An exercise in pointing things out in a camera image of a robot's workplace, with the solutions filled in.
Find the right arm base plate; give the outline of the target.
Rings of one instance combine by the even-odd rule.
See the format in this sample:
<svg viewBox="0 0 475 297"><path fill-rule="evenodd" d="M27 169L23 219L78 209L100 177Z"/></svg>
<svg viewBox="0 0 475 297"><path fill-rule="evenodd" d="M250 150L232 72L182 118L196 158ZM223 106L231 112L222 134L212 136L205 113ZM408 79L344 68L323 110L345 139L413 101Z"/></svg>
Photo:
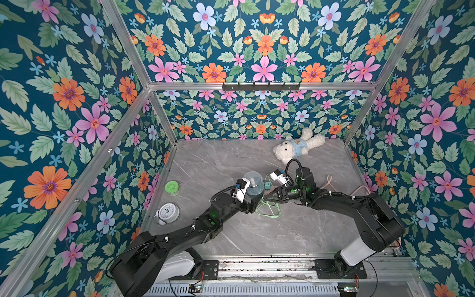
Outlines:
<svg viewBox="0 0 475 297"><path fill-rule="evenodd" d="M313 270L317 272L319 279L367 279L367 273L362 262L356 266L347 266L344 261L316 259Z"/></svg>

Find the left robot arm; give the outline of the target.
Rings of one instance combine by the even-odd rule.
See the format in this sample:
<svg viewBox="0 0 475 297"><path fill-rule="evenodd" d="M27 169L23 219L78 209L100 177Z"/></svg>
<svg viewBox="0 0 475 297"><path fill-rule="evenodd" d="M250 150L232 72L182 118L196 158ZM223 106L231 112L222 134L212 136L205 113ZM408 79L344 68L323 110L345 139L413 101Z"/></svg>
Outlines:
<svg viewBox="0 0 475 297"><path fill-rule="evenodd" d="M219 235L226 221L239 212L256 211L263 194L240 201L243 191L230 186L210 199L210 206L182 229L161 235L145 231L119 254L108 269L125 297L142 297L152 287L165 261L175 254L204 244Z"/></svg>

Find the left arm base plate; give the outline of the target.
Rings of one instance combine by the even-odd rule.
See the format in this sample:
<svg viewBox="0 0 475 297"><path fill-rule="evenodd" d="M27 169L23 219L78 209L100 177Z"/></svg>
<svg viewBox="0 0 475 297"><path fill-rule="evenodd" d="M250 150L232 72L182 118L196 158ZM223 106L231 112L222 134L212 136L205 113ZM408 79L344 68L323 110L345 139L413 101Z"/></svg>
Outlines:
<svg viewBox="0 0 475 297"><path fill-rule="evenodd" d="M192 271L192 279L198 280L217 280L219 272L218 260L203 260L195 264Z"/></svg>

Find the pink power strip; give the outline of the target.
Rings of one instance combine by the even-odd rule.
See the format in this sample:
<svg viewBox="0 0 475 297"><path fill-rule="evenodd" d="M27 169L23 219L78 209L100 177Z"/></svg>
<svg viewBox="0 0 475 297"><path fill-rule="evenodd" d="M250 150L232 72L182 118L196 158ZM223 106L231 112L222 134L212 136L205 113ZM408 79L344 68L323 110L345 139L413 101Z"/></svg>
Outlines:
<svg viewBox="0 0 475 297"><path fill-rule="evenodd" d="M265 189L265 191L271 191L273 189L272 183L269 182L269 181L265 181L264 182L264 189Z"/></svg>

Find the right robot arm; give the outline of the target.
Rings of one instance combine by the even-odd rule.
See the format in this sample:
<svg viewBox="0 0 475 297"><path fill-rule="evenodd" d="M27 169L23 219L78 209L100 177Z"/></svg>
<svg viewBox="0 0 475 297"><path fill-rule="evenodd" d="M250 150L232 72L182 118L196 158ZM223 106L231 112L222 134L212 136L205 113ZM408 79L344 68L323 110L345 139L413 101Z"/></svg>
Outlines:
<svg viewBox="0 0 475 297"><path fill-rule="evenodd" d="M332 266L322 270L325 273L346 276L362 261L397 242L405 232L403 222L379 195L355 196L319 188L310 169L295 158L285 171L275 170L270 177L279 184L272 192L278 197L277 203L298 200L306 208L331 211L354 220L356 239L336 253Z"/></svg>

